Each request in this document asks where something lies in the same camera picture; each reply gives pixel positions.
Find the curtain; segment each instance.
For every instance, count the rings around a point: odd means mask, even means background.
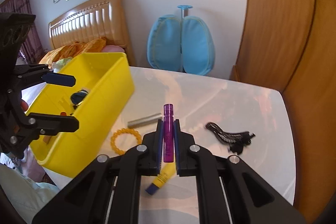
[[[32,14],[32,9],[29,0],[5,0],[4,4],[0,5],[0,12]],[[27,64],[36,64],[44,56],[35,24],[32,25],[28,32],[26,41],[20,48],[20,54]]]

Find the orange beaded bracelet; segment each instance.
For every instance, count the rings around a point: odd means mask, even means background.
[[[141,144],[142,140],[141,140],[141,135],[139,134],[138,131],[132,129],[132,128],[122,128],[122,129],[119,129],[117,130],[115,133],[113,133],[112,137],[111,137],[111,141],[110,141],[110,144],[111,144],[111,148],[113,149],[113,151],[119,155],[123,155],[125,154],[125,151],[124,150],[121,150],[119,149],[117,146],[116,146],[116,138],[121,135],[121,134],[132,134],[136,137],[136,141],[138,144]]]

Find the wooden wardrobe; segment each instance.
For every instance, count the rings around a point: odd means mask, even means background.
[[[248,0],[231,80],[282,94],[295,146],[294,207],[312,223],[336,190],[336,0]]]

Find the purple spray bottle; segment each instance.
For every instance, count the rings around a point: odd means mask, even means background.
[[[174,161],[174,110],[172,104],[166,104],[163,106],[163,126],[164,126],[164,162]]]

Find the yellow box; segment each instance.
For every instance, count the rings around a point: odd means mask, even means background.
[[[74,178],[96,157],[113,123],[134,91],[126,55],[121,52],[83,53],[69,62],[60,73],[73,75],[73,87],[47,84],[28,113],[60,115],[66,112],[79,120],[74,133],[59,132],[48,144],[44,136],[31,142],[37,162],[52,171]],[[89,90],[76,109],[70,96]]]

